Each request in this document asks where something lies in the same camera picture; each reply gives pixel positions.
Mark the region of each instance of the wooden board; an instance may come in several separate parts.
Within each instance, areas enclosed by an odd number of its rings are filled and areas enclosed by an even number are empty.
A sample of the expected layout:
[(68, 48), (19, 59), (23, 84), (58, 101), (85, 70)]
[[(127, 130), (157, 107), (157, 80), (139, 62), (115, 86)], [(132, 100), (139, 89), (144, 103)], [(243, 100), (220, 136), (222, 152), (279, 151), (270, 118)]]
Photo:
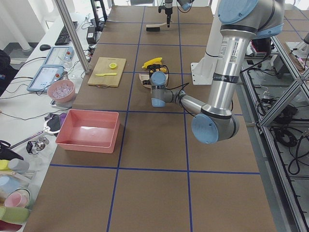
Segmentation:
[[(116, 63), (117, 67), (111, 69), (109, 67), (110, 63)], [(99, 57), (97, 64), (89, 78), (88, 85), (118, 87), (125, 64), (126, 59), (124, 58)], [(114, 72), (117, 73), (116, 76), (96, 76), (97, 73)]]

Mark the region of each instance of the pink bowl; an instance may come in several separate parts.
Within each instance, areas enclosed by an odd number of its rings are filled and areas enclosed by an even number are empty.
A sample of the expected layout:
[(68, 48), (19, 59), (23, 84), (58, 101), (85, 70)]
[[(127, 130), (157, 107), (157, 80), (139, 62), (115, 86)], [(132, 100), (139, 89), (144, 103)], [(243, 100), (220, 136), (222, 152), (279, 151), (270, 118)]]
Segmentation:
[[(73, 90), (65, 97), (62, 98), (54, 98), (53, 92), (57, 89), (57, 87), (62, 86), (62, 84), (67, 84), (70, 87), (73, 87)], [(75, 95), (75, 84), (70, 80), (60, 80), (53, 83), (47, 90), (47, 95), (59, 103), (69, 102)]]

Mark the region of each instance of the yellow banana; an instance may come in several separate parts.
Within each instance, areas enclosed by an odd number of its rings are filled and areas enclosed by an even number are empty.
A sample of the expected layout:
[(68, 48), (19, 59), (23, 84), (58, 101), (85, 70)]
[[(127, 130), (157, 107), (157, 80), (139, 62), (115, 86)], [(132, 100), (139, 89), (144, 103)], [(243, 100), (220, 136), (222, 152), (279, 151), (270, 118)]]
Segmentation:
[(157, 57), (157, 58), (151, 59), (151, 60), (145, 62), (144, 65), (141, 68), (146, 69), (148, 65), (162, 64), (161, 60), (162, 60), (162, 57)]

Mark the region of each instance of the robotic arm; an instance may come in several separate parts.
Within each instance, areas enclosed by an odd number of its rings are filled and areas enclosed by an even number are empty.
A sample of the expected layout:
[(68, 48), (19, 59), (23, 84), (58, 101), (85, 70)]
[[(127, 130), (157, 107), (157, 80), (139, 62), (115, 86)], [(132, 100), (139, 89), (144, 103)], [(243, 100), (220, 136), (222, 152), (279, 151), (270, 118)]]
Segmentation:
[(251, 39), (279, 34), (283, 14), (284, 0), (221, 0), (218, 17), (222, 22), (223, 40), (208, 102), (181, 90), (167, 89), (166, 77), (158, 71), (150, 79), (152, 105), (163, 107), (166, 102), (174, 102), (194, 114), (192, 131), (202, 143), (211, 144), (233, 137), (238, 132), (239, 122), (229, 106), (247, 46)]
[[(194, 0), (177, 0), (177, 2), (180, 4), (181, 8), (184, 11), (187, 11), (192, 6)], [(165, 10), (165, 14), (167, 15), (166, 23), (170, 25), (171, 16), (173, 13), (173, 0), (165, 0), (163, 6), (159, 6), (159, 13), (161, 13), (162, 10)]]

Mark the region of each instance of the pink plastic tray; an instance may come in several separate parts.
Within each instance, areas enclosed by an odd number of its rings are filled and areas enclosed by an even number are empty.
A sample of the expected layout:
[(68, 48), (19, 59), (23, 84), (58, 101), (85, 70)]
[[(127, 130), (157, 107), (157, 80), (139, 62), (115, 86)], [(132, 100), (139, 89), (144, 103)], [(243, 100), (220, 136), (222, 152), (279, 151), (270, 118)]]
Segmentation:
[(56, 143), (65, 150), (112, 153), (119, 124), (117, 112), (71, 109)]

